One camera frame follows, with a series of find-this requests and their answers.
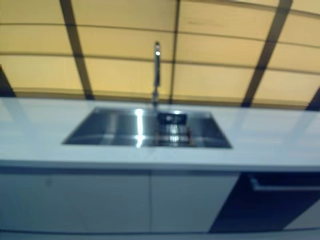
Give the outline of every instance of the chrome faucet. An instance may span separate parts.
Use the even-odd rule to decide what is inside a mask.
[[[152,93],[152,105],[154,110],[157,110],[158,106],[158,87],[160,86],[160,44],[155,42],[154,44],[154,91]]]

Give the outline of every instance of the kitchen sink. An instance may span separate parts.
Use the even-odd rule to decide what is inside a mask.
[[[210,112],[96,107],[64,144],[231,148]]]

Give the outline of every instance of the white cabinet door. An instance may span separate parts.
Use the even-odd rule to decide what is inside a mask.
[[[150,230],[148,175],[0,174],[0,229],[61,233]]]
[[[320,200],[285,227],[286,230],[311,228],[320,228]]]
[[[207,233],[238,174],[151,177],[152,232]]]

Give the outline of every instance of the kitchen counter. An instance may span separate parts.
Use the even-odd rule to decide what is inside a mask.
[[[151,105],[0,98],[0,167],[320,172],[319,112],[160,105],[164,111],[211,112],[232,148],[62,144],[95,107]]]

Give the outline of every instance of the cabinet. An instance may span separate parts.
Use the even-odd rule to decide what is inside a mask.
[[[149,231],[148,174],[0,174],[0,229]]]
[[[286,230],[311,228],[320,228],[320,200],[285,227]]]
[[[207,233],[238,179],[237,173],[153,172],[153,233]]]
[[[319,173],[243,173],[211,233],[320,227]]]

